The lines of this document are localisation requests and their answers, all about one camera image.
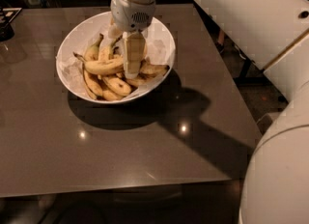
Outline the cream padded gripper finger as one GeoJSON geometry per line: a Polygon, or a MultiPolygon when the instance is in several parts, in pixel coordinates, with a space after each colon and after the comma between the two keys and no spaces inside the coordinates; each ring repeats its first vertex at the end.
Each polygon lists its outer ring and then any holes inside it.
{"type": "Polygon", "coordinates": [[[111,39],[117,39],[123,34],[123,31],[117,26],[114,18],[110,19],[110,25],[108,27],[108,37],[111,39]]]}
{"type": "Polygon", "coordinates": [[[146,40],[140,32],[124,32],[124,70],[128,79],[135,78],[144,58],[146,40]]]}

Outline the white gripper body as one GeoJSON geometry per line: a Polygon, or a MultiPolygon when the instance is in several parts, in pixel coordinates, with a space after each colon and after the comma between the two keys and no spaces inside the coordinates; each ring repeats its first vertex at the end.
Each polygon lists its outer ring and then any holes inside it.
{"type": "Polygon", "coordinates": [[[142,31],[152,23],[155,0],[112,0],[111,12],[122,31],[142,31]]]}

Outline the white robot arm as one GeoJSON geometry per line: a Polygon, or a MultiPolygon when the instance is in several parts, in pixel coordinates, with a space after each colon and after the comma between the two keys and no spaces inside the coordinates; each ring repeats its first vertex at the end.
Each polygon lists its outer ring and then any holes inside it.
{"type": "MultiPolygon", "coordinates": [[[[239,224],[309,224],[307,0],[194,0],[288,101],[249,163],[239,224]]],[[[118,27],[154,13],[155,0],[112,0],[118,27]]]]}

